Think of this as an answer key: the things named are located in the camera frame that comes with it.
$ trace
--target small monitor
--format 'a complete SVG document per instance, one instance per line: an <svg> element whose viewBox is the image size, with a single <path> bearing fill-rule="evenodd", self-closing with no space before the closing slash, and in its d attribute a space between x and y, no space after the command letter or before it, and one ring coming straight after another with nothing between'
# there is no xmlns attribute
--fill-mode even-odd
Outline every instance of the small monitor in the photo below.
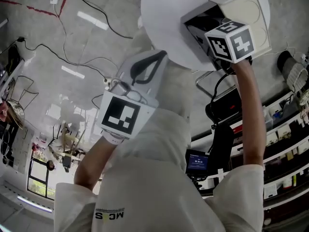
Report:
<svg viewBox="0 0 309 232"><path fill-rule="evenodd" d="M188 169L207 170L208 157L190 155Z"/></svg>
<svg viewBox="0 0 309 232"><path fill-rule="evenodd" d="M199 177L207 176L208 153L188 149L185 154L185 159L187 163L186 174Z"/></svg>

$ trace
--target ceiling light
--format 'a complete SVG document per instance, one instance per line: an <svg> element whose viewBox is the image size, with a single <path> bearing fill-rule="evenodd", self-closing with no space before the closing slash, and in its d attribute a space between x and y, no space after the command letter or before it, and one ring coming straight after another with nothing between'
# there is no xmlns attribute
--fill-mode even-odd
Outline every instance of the ceiling light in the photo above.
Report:
<svg viewBox="0 0 309 232"><path fill-rule="evenodd" d="M106 23L101 22L100 20L98 20L98 19L96 19L96 18L94 18L94 17L92 17L92 16L90 16L90 15L84 13L84 12L79 11L77 13L77 16L91 22L92 24L96 25L97 27L99 27L101 29L107 30L109 28L109 26Z"/></svg>
<svg viewBox="0 0 309 232"><path fill-rule="evenodd" d="M82 78L82 79L85 78L84 75L82 75L82 74L80 74L80 73L78 73L78 72L72 71L71 69L69 69L69 68L67 68L67 67L65 67L65 66L62 66L61 69L64 70L65 72L70 73L70 74L72 74L72 75L75 75L75 76L77 76L77 77L79 77L79 78Z"/></svg>
<svg viewBox="0 0 309 232"><path fill-rule="evenodd" d="M25 198L23 198L23 197L21 197L21 196L18 196L17 198L18 198L20 201L25 202L25 203L27 203L27 204L29 204L29 205L35 207L35 208L41 209L41 210L46 211L46 212L49 212L49 213L52 213L52 212L53 212L53 210L51 210L51 209L49 209L49 208L46 208L46 207L44 207L44 206L41 206L41 205L39 205L39 204L36 204L36 203L34 203L34 202L31 202L31 201L29 201L28 199L25 199Z"/></svg>

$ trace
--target sleeve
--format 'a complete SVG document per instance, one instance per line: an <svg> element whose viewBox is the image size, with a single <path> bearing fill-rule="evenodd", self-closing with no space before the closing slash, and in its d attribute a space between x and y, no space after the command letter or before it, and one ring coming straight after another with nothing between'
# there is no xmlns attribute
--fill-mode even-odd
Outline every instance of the sleeve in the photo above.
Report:
<svg viewBox="0 0 309 232"><path fill-rule="evenodd" d="M55 232L90 232L97 196L89 189L67 183L56 185Z"/></svg>
<svg viewBox="0 0 309 232"><path fill-rule="evenodd" d="M213 209L228 232L262 230L264 170L260 165L233 169L205 202Z"/></svg>

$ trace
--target electrical cable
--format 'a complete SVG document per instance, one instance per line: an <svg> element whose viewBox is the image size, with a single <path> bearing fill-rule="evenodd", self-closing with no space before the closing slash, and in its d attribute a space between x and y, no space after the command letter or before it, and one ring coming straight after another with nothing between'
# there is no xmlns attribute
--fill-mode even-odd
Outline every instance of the electrical cable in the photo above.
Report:
<svg viewBox="0 0 309 232"><path fill-rule="evenodd" d="M219 81L217 82L217 84L216 84L216 86L215 86L215 88L214 88L214 94L213 94L213 97L212 97L212 99L211 99L211 102L210 102L210 108L211 108L211 113L212 113L212 117L214 118L214 114L213 114L213 111L212 111L212 103L213 103L213 101L214 101L214 99L216 98L216 96L217 96L217 89L218 89L218 86L219 86L219 84L227 77L227 76L229 76L228 74L225 74L224 76L222 76L220 79L219 79Z"/></svg>
<svg viewBox="0 0 309 232"><path fill-rule="evenodd" d="M85 66L85 67L88 67L88 68L91 68L91 69L97 71L97 72L104 78L104 81L107 82L107 78L106 78L98 69L96 69L96 68L94 68L94 67L91 67L91 66L85 65L85 64L74 64L74 63L71 63L71 62L69 62L69 61L66 61L65 59L59 57L58 54L55 53L52 49L50 49L48 46L46 46L46 45L44 45L44 44L42 44L42 43L39 44L38 46L36 46L34 49L30 49L30 48L28 48L28 47L26 46L26 40L23 39L23 41L25 42L25 48L26 48L27 50L29 50L29 51L35 51L36 49L38 49L39 46L44 46L44 47L47 48L51 53L53 53L58 59L60 59L60 60L62 60L62 61L64 61L64 62L66 62L66 63L68 63L68 64L72 64L72 65L75 65L75 66Z"/></svg>
<svg viewBox="0 0 309 232"><path fill-rule="evenodd" d="M56 14L56 16L57 16L57 18L58 18L58 20L59 20L61 26L62 26L62 29L63 29L63 32L64 32L64 36L65 36L65 38L64 38L64 43L63 43L63 45L62 45L63 55L64 55L65 59L66 59L68 62L70 62L70 63L73 64L73 65L76 65L77 63L73 63L73 62L71 62L70 60L68 60L68 57L67 57L66 52L65 52L65 49L64 49L65 44L66 44L66 41L67 41L67 32L66 32L66 30L65 30L65 28L64 28L64 25L63 25L62 21L60 20L59 15L58 15L57 12L56 12L55 5L53 5L53 9L54 9L54 12L55 12L55 14ZM86 62L86 63L84 63L84 64L78 64L78 65L80 65L80 66L85 66L86 64L88 64L88 63L90 63L90 62L92 62L92 61L94 61L94 60L96 60L96 59L104 59L104 60L107 60L108 62L112 63L112 64L116 67L116 69L118 70L118 66L117 66L113 61L111 61L111 60L108 59L108 58L104 58L104 57L94 58L94 59L92 59L92 60L90 60L90 61L88 61L88 62Z"/></svg>
<svg viewBox="0 0 309 232"><path fill-rule="evenodd" d="M92 104L94 104L94 105L96 106L96 108L98 108L99 110L100 110L100 108L94 103L93 100L96 99L96 98L98 98L98 97L100 97L100 96L103 96L103 94L97 95L97 96L95 96L94 98L92 98L92 100L91 100Z"/></svg>
<svg viewBox="0 0 309 232"><path fill-rule="evenodd" d="M215 99L216 96L217 96L217 89L218 89L219 84L220 84L227 76L229 76L229 75L228 75L228 74L225 74L225 75L222 76L222 77L219 79L219 81L217 82L217 84L216 84L216 86L215 86L215 88L214 88L213 97L212 97L211 102L210 102L211 114L212 114L212 117L215 119L216 127L218 127L219 121L218 121L218 118L215 118L215 117L214 117L214 114L213 114L213 111L212 111L212 103L213 103L214 99ZM210 153L210 152L212 151L212 149L213 149L213 142L212 142L211 147L210 147L209 150L208 150L208 153Z"/></svg>
<svg viewBox="0 0 309 232"><path fill-rule="evenodd" d="M133 37L129 37L129 36L124 36L124 35L122 35L122 34L120 34L120 33L118 33L117 31L115 31L112 27L111 27L111 25L110 25L110 22L109 22L109 20L108 20L108 17L107 17L107 14L102 10L102 9L99 9L99 7L98 8L96 8L95 6L92 6L89 2L87 2L86 0L82 0L84 3L86 3L88 6L90 6L91 8L93 8L93 9L95 9L95 10L97 10L97 11L99 11L99 12L101 12L101 13L103 13L104 15L105 15L105 17L106 17L106 21L107 21L107 24L108 24L108 26L110 27L110 29L115 33L115 34L117 34L118 36L120 36L120 37L123 37L123 38L125 38L125 39L133 39Z"/></svg>

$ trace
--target logo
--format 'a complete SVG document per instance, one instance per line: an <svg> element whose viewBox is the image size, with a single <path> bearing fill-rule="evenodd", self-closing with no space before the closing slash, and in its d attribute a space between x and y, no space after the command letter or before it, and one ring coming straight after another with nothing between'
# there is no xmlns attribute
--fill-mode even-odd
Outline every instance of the logo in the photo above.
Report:
<svg viewBox="0 0 309 232"><path fill-rule="evenodd" d="M216 57L222 57L228 60L232 60L225 39L208 37L208 40Z"/></svg>
<svg viewBox="0 0 309 232"><path fill-rule="evenodd" d="M96 209L95 218L103 220L103 222L108 222L110 220L117 220L123 218L124 212L124 208L118 210Z"/></svg>
<svg viewBox="0 0 309 232"><path fill-rule="evenodd" d="M216 28L216 30L219 30L223 33L230 33L236 29L239 29L243 27L244 24L236 22L236 21L230 21L228 23L223 24L222 26Z"/></svg>
<svg viewBox="0 0 309 232"><path fill-rule="evenodd" d="M236 59L254 51L253 42L248 29L239 32L230 38Z"/></svg>
<svg viewBox="0 0 309 232"><path fill-rule="evenodd" d="M131 134L139 111L140 106L113 97L102 120L102 125Z"/></svg>

